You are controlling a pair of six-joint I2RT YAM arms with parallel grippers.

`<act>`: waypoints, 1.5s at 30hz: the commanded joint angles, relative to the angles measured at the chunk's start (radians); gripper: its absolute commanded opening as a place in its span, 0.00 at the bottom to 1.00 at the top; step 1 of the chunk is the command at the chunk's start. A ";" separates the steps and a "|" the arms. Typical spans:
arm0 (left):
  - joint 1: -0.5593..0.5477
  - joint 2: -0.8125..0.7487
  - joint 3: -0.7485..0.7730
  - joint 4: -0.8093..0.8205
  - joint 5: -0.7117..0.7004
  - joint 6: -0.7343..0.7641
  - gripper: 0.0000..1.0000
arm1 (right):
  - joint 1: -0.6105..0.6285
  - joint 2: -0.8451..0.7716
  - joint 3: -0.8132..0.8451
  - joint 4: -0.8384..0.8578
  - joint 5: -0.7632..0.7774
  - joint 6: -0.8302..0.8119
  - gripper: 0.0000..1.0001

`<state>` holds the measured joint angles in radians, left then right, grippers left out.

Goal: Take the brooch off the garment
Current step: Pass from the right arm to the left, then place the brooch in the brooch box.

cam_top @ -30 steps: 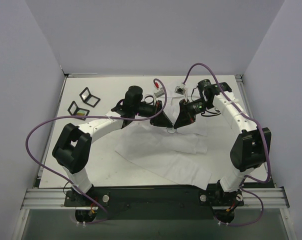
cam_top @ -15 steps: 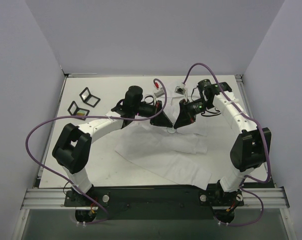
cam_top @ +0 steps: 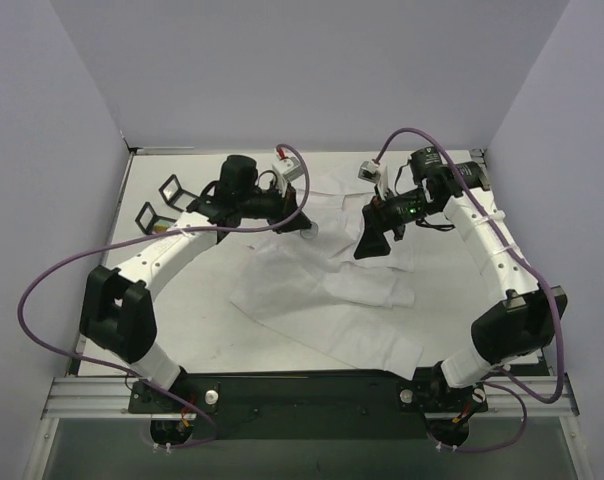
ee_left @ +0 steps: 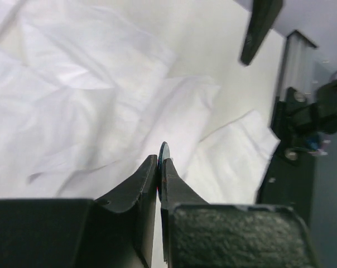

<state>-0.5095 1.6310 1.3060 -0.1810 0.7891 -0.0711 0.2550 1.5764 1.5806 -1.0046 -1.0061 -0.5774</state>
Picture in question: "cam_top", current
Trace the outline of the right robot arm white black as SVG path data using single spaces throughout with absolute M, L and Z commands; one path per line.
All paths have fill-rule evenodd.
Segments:
M 408 224 L 438 213 L 459 234 L 493 305 L 472 323 L 469 346 L 436 365 L 436 392 L 444 395 L 471 387 L 515 358 L 549 345 L 567 296 L 561 287 L 546 286 L 533 274 L 478 163 L 451 164 L 436 148 L 425 147 L 410 155 L 408 165 L 416 187 L 395 193 L 384 166 L 361 164 L 358 177 L 373 183 L 374 195 L 362 209 L 364 228 L 354 256 L 389 255 L 388 233 L 400 241 Z

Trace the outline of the colourful painted round brooch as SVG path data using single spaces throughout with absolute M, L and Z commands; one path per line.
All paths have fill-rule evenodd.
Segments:
M 155 234 L 157 234 L 157 233 L 163 233 L 163 232 L 165 232 L 167 229 L 168 229 L 168 226 L 167 226 L 167 225 L 164 225 L 164 224 L 156 224 L 156 225 L 154 225 L 154 226 L 153 226 L 153 232 L 154 232 Z

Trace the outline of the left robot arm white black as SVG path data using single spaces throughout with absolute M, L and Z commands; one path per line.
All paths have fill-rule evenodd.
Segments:
M 238 231 L 245 219 L 265 221 L 277 234 L 310 231 L 303 213 L 307 193 L 293 183 L 310 178 L 306 163 L 292 149 L 279 146 L 260 187 L 256 161 L 246 155 L 228 156 L 217 179 L 200 194 L 184 189 L 171 175 L 160 187 L 164 203 L 178 212 L 175 219 L 156 214 L 144 204 L 136 223 L 148 246 L 113 268 L 96 267 L 88 276 L 80 317 L 80 332 L 118 357 L 134 375 L 151 382 L 152 400 L 165 411 L 186 402 L 184 371 L 157 341 L 154 302 L 166 285 L 197 256 Z

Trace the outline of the white garment shirt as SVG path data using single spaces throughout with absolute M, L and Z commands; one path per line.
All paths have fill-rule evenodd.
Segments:
M 371 192 L 353 164 L 316 177 L 307 208 L 317 228 L 256 242 L 230 301 L 252 320 L 350 367 L 410 380 L 423 348 L 381 315 L 415 302 L 406 278 L 413 250 L 353 257 L 364 230 L 360 209 Z

